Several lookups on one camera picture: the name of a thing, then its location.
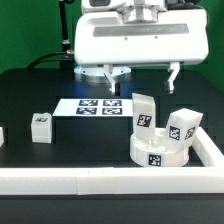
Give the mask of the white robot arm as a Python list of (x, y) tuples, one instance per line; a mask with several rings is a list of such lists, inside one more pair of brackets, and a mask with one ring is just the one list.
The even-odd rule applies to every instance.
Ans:
[(75, 73), (112, 88), (132, 66), (166, 65), (168, 92), (183, 64), (209, 53), (208, 14), (195, 0), (82, 0)]

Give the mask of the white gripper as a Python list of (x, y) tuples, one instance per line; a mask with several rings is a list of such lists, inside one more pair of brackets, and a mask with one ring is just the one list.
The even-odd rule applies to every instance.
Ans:
[[(111, 65), (198, 64), (209, 52), (207, 13), (203, 9), (160, 12), (156, 23), (125, 24), (116, 12), (87, 13), (76, 27), (75, 60), (82, 66), (104, 65), (115, 93)], [(171, 63), (167, 91), (174, 92), (179, 63)]]

